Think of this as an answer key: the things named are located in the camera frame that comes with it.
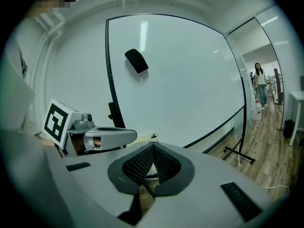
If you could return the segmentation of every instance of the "whiteboard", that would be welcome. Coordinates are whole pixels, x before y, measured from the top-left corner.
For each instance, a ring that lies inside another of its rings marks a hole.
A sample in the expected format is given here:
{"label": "whiteboard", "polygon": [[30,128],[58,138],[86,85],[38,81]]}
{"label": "whiteboard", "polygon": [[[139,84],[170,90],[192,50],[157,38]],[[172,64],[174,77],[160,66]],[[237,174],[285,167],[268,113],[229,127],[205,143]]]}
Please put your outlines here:
{"label": "whiteboard", "polygon": [[[108,21],[109,58],[126,128],[184,147],[244,105],[238,66],[224,36],[191,20],[139,14]],[[135,48],[149,69],[124,56]]]}

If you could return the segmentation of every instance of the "desk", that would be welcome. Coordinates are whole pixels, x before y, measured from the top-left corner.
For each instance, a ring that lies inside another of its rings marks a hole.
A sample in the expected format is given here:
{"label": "desk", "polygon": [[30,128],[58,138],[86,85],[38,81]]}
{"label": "desk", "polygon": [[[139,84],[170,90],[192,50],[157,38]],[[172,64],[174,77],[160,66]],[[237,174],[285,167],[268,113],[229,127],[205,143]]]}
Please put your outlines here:
{"label": "desk", "polygon": [[295,139],[295,133],[298,129],[299,119],[300,119],[300,111],[301,111],[301,104],[304,101],[304,91],[292,91],[290,94],[293,98],[297,101],[297,110],[296,110],[296,118],[295,118],[295,125],[293,135],[291,136],[289,146],[293,145],[293,141]]}

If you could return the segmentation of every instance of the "long black hair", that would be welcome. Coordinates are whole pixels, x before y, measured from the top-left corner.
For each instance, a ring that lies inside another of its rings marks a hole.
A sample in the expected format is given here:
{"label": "long black hair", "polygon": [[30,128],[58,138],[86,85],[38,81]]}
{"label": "long black hair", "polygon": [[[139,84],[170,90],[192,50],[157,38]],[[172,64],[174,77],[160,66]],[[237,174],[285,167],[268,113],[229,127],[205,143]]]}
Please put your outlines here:
{"label": "long black hair", "polygon": [[[262,69],[261,65],[260,65],[260,71],[261,71],[261,73],[263,74],[263,69]],[[257,68],[256,68],[256,74],[257,74],[257,75],[260,75],[260,72],[258,71]]]}

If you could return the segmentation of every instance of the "whiteboard frame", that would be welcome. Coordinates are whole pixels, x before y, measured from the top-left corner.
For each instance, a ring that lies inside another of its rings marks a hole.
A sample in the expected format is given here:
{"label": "whiteboard frame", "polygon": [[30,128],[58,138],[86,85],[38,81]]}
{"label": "whiteboard frame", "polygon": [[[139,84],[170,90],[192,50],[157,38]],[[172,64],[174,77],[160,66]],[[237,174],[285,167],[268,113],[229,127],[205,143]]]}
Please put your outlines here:
{"label": "whiteboard frame", "polygon": [[[108,79],[109,79],[109,85],[110,85],[110,91],[111,91],[111,95],[112,95],[112,100],[113,100],[113,105],[114,105],[114,109],[110,109],[111,110],[111,114],[113,113],[112,111],[114,111],[114,114],[115,114],[115,118],[118,119],[118,121],[115,123],[114,122],[114,125],[115,127],[121,127],[121,128],[125,128],[125,125],[124,125],[124,119],[123,119],[123,116],[122,116],[122,113],[120,111],[120,107],[119,107],[119,104],[118,104],[118,100],[117,100],[117,95],[116,95],[116,91],[115,91],[115,85],[114,85],[114,80],[113,80],[113,74],[112,74],[112,68],[111,68],[111,60],[110,60],[110,49],[109,49],[109,22],[111,20],[114,20],[114,19],[119,19],[119,18],[123,18],[123,17],[129,17],[129,16],[135,16],[135,15],[161,15],[161,16],[169,16],[169,17],[176,17],[176,18],[179,18],[179,19],[185,19],[185,20],[189,20],[189,21],[192,21],[192,22],[195,22],[195,23],[198,23],[200,25],[203,25],[205,27],[208,27],[209,29],[212,29],[216,32],[218,32],[219,34],[221,34],[224,39],[226,40],[225,36],[223,33],[217,31],[216,29],[214,28],[211,28],[210,26],[208,25],[205,25],[205,24],[202,24],[202,23],[199,23],[197,21],[194,21],[194,20],[191,20],[191,19],[187,19],[187,18],[183,18],[183,17],[179,17],[179,16],[175,16],[175,15],[170,15],[170,14],[160,14],[160,13],[138,13],[138,14],[129,14],[129,15],[123,15],[123,16],[118,16],[118,17],[113,17],[111,19],[107,19],[106,22],[105,22],[105,60],[106,60],[106,67],[107,67],[107,72],[108,72]],[[233,58],[236,62],[236,65],[238,67],[238,63],[237,63],[237,60],[236,58],[234,57],[234,54],[232,53],[233,55]],[[242,78],[242,75],[241,75],[241,72],[239,71],[239,67],[238,67],[238,72],[239,72],[239,75],[240,77]],[[217,128],[215,128],[214,130],[212,130],[211,132],[209,132],[208,134],[202,136],[201,138],[183,146],[183,148],[189,148],[191,147],[192,145],[202,141],[203,139],[207,138],[208,136],[210,136],[211,134],[213,134],[214,132],[216,132],[218,129],[220,129],[222,126],[224,126],[227,122],[229,122],[233,117],[235,117],[242,109],[244,109],[244,115],[245,114],[245,111],[246,111],[246,108],[245,108],[245,100],[246,100],[246,93],[245,93],[245,89],[244,89],[244,86],[243,86],[243,94],[244,94],[244,104],[243,106],[235,113],[233,114],[229,119],[227,119],[224,123],[222,123],[220,126],[218,126]]]}

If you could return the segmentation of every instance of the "table leg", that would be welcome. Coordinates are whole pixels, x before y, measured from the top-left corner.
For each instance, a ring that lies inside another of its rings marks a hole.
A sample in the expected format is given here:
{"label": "table leg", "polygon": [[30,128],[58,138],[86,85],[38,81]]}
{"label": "table leg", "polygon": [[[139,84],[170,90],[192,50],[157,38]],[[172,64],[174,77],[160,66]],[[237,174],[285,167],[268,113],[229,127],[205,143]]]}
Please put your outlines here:
{"label": "table leg", "polygon": [[293,131],[293,135],[291,136],[289,146],[293,145],[293,141],[295,139],[295,134],[296,134],[296,131],[298,129],[298,124],[299,124],[299,119],[300,119],[300,111],[301,111],[301,103],[300,102],[298,102],[298,106],[297,107],[298,108],[296,110],[296,118],[295,118],[294,131]]}

